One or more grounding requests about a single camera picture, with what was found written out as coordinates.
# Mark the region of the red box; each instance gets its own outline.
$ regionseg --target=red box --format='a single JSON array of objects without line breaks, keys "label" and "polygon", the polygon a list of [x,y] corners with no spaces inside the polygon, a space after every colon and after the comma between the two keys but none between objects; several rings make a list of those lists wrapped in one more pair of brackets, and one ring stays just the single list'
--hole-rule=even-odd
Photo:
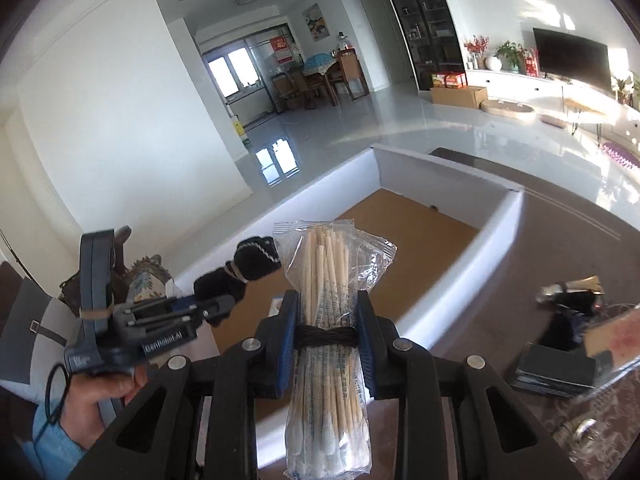
[{"label": "red box", "polygon": [[466,83],[465,72],[438,72],[431,74],[433,86],[441,88],[464,88]]}]

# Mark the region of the potted plant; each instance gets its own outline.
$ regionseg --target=potted plant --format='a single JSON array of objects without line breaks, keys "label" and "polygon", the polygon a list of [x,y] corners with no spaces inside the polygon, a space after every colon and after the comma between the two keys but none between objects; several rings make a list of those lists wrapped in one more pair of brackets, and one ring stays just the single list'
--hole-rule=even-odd
[{"label": "potted plant", "polygon": [[507,40],[498,47],[495,53],[504,58],[512,72],[522,72],[525,52],[526,50],[520,43]]},{"label": "potted plant", "polygon": [[616,98],[621,105],[628,105],[631,101],[631,95],[636,90],[636,85],[632,85],[631,76],[626,79],[618,79],[617,77],[613,78],[615,83],[612,85],[612,88],[616,92]]},{"label": "potted plant", "polygon": [[466,49],[473,57],[474,68],[476,70],[478,68],[484,68],[484,53],[486,52],[486,48],[488,45],[489,38],[486,38],[484,36],[476,38],[475,35],[473,41],[467,41],[465,43]]}]

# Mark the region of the light blue sleeve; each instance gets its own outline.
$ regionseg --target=light blue sleeve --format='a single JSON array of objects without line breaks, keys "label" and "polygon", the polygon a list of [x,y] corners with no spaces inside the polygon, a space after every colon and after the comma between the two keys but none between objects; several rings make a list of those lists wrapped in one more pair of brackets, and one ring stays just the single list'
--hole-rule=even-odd
[{"label": "light blue sleeve", "polygon": [[[47,419],[44,405],[41,404],[33,419],[34,440],[45,426],[47,426]],[[59,424],[47,426],[35,446],[33,442],[28,442],[22,446],[22,449],[31,465],[46,480],[65,480],[85,453],[84,449],[68,437]]]}]

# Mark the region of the white wall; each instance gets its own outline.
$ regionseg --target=white wall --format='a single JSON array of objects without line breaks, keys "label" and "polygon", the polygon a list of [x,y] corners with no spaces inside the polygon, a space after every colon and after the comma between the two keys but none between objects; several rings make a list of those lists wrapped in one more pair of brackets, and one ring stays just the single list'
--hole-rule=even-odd
[{"label": "white wall", "polygon": [[19,108],[11,113],[4,127],[15,163],[44,218],[66,249],[78,256],[82,229],[49,179]]},{"label": "white wall", "polygon": [[272,22],[275,20],[275,25],[279,25],[283,23],[282,20],[285,18],[285,16],[281,15],[280,9],[275,5],[258,7],[257,9],[239,14],[238,16],[233,16],[228,20],[212,23],[207,27],[199,29],[195,33],[196,43],[198,43],[202,52],[206,52],[207,50],[253,34],[264,28],[273,27],[273,25],[263,27],[261,25],[263,22]]},{"label": "white wall", "polygon": [[[306,26],[304,15],[304,12],[313,4],[318,4],[320,7],[329,30],[329,36],[319,41],[314,41],[311,36],[309,28]],[[377,70],[378,66],[375,60],[372,61],[372,66],[375,67],[373,69],[374,79],[371,78],[371,74],[369,73],[369,59],[366,59],[364,56],[342,0],[302,0],[287,10],[287,16],[289,17],[292,32],[295,31],[296,42],[305,59],[314,54],[330,54],[332,50],[338,47],[338,32],[342,31],[342,33],[347,35],[353,47],[356,49],[369,88],[372,90],[375,88],[374,82],[378,85],[384,84],[384,82],[380,81],[380,74]]]},{"label": "white wall", "polygon": [[[2,126],[0,182],[0,228],[44,291],[57,296],[60,293],[60,283],[78,272],[78,258],[58,238],[36,204]],[[22,273],[5,245],[0,242],[0,260],[2,259],[14,264],[14,268]]]},{"label": "white wall", "polygon": [[225,105],[211,79],[209,68],[204,63],[184,19],[180,18],[171,22],[167,28],[191,81],[209,113],[213,125],[225,143],[227,151],[231,154],[231,158],[235,161],[247,155],[248,151],[236,133],[229,114],[226,113]]},{"label": "white wall", "polygon": [[[394,15],[390,0],[380,0],[385,7],[385,12],[391,17],[387,30],[379,30],[378,36],[374,33],[367,12],[361,0],[341,0],[347,12],[354,34],[360,45],[360,57],[365,60],[371,86],[373,91],[386,88],[390,84],[408,79],[411,70],[408,65],[408,54],[405,53],[405,45],[402,40],[402,32],[398,26],[398,20]],[[394,44],[393,56],[396,56],[400,64],[388,66],[385,63],[385,56],[380,45]],[[406,58],[407,66],[403,65],[403,58]]]},{"label": "white wall", "polygon": [[156,0],[108,0],[18,85],[36,152],[82,231],[131,225],[129,258],[172,248],[250,193]]},{"label": "white wall", "polygon": [[358,41],[358,46],[360,47],[358,50],[360,63],[362,64],[363,60],[366,60],[370,79],[370,81],[367,81],[369,89],[375,92],[388,87],[390,82],[382,59],[382,53],[373,35],[367,13],[362,7],[361,1],[341,0],[341,2],[351,22],[354,39]]},{"label": "white wall", "polygon": [[106,0],[41,0],[0,63],[0,110],[17,102],[15,86],[57,38]]},{"label": "white wall", "polygon": [[[626,48],[630,67],[640,72],[640,45],[609,0],[447,0],[461,43],[488,36],[495,51],[505,40],[534,46],[533,27],[570,32],[610,48]],[[575,25],[567,30],[566,14]]]},{"label": "white wall", "polygon": [[269,99],[266,89],[249,94],[230,104],[234,114],[238,116],[242,126],[247,126],[252,121],[263,115],[267,110],[273,110],[273,103]]}]

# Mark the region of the framed painting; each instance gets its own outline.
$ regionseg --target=framed painting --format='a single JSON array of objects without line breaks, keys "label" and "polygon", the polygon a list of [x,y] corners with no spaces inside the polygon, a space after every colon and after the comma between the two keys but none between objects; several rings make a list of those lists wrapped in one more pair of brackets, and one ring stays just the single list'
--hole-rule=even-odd
[{"label": "framed painting", "polygon": [[304,13],[306,26],[309,27],[311,37],[314,41],[319,41],[329,37],[329,29],[326,26],[324,16],[318,4],[313,4]]}]

